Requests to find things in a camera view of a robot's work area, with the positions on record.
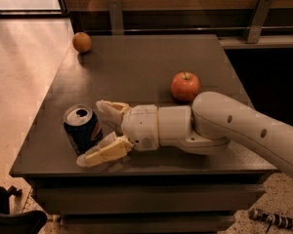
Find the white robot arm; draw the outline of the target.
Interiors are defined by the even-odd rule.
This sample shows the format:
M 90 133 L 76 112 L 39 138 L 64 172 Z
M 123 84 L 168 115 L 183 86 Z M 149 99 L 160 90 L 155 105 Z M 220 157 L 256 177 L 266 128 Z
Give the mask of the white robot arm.
M 204 92 L 191 106 L 131 107 L 101 100 L 97 108 L 121 127 L 77 158 L 94 167 L 137 151 L 177 147 L 198 155 L 218 154 L 233 140 L 293 178 L 293 127 L 223 94 Z

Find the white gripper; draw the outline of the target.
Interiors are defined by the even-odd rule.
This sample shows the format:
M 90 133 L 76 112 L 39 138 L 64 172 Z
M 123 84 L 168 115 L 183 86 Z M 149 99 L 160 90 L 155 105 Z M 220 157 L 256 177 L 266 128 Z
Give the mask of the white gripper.
M 96 106 L 101 121 L 110 127 L 121 127 L 125 136 L 117 136 L 115 132 L 108 134 L 77 158 L 78 166 L 94 167 L 123 158 L 133 149 L 133 145 L 137 151 L 156 150 L 159 147 L 157 107 L 154 104 L 131 108 L 124 102 L 99 100 Z

